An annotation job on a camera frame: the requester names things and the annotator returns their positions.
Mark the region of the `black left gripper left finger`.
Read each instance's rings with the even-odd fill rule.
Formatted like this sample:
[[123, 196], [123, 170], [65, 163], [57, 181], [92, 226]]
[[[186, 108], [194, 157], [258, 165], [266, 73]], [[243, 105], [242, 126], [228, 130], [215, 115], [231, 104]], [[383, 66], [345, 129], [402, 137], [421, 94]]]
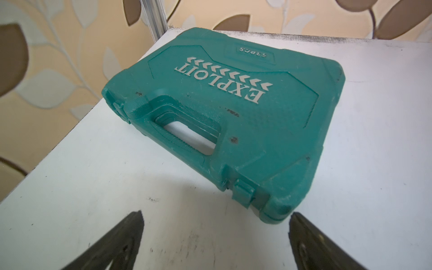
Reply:
[[132, 270], [140, 248], [145, 221], [133, 211], [64, 267], [65, 270]]

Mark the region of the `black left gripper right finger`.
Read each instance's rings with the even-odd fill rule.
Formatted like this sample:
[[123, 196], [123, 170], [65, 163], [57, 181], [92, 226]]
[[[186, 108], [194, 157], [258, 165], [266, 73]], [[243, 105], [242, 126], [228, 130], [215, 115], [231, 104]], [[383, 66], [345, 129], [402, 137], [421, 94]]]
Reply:
[[304, 215], [294, 212], [289, 240], [299, 270], [365, 270]]

